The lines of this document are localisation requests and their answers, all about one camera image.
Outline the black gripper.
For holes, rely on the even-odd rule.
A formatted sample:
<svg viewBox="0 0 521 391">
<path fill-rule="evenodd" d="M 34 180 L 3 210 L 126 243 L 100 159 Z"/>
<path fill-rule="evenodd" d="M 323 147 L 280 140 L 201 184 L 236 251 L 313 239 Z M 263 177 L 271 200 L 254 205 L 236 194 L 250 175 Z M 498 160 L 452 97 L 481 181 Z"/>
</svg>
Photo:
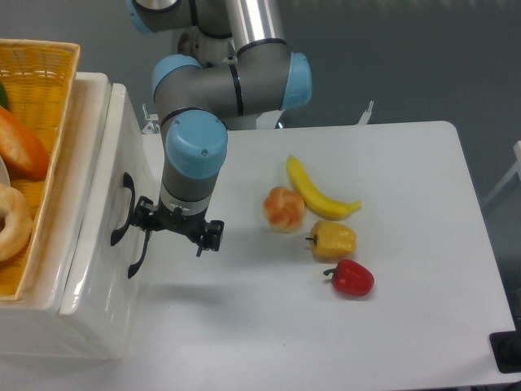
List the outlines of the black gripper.
<svg viewBox="0 0 521 391">
<path fill-rule="evenodd" d="M 139 197 L 130 217 L 130 224 L 145 233 L 144 244 L 148 244 L 152 231 L 172 231 L 196 240 L 197 257 L 204 251 L 218 252 L 221 247 L 225 223 L 221 220 L 205 221 L 207 209 L 202 212 L 185 215 L 179 208 L 168 209 L 161 201 L 155 206 L 146 196 Z"/>
</svg>

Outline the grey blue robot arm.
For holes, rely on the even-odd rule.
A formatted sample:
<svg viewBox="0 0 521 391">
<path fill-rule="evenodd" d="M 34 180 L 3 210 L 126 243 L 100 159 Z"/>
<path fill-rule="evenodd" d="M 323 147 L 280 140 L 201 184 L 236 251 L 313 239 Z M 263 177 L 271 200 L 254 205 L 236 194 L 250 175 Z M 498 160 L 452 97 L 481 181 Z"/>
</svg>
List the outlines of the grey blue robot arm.
<svg viewBox="0 0 521 391">
<path fill-rule="evenodd" d="M 142 199 L 134 225 L 172 231 L 200 252 L 216 251 L 224 224 L 205 218 L 227 153 L 225 121 L 305 105 L 312 95 L 308 60 L 289 50 L 275 1 L 130 1 L 138 29 L 194 27 L 232 45 L 212 62 L 175 54 L 152 72 L 152 94 L 164 145 L 157 201 Z"/>
</svg>

